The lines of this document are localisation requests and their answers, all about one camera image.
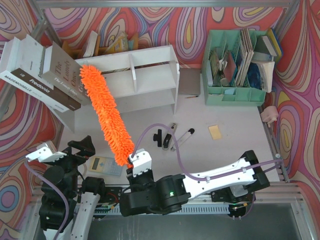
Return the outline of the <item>orange microfiber duster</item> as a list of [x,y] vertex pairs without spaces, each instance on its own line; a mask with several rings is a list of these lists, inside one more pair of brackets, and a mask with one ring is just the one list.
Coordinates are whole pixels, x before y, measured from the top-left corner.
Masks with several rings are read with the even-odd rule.
[[115,162],[121,167],[132,168],[133,165],[128,158],[133,153],[135,145],[117,110],[116,101],[105,78],[101,71],[92,65],[83,65],[80,68],[80,77],[98,116],[104,139],[114,154]]

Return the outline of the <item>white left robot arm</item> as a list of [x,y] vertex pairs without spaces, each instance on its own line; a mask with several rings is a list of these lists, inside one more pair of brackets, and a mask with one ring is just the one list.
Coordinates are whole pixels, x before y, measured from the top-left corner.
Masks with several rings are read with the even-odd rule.
[[69,141],[67,148],[48,156],[42,175],[40,228],[47,240],[86,240],[94,210],[106,193],[102,178],[86,177],[78,186],[78,167],[94,156],[91,136]]

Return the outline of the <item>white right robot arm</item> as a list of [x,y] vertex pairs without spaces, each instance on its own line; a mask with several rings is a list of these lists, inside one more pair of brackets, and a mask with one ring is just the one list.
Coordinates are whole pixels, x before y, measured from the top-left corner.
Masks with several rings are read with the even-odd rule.
[[143,148],[129,157],[129,186],[120,196],[124,217],[140,214],[167,215],[178,212],[188,201],[203,194],[229,189],[235,198],[265,189],[270,182],[254,151],[246,151],[236,162],[209,171],[167,175],[154,180],[152,158]]

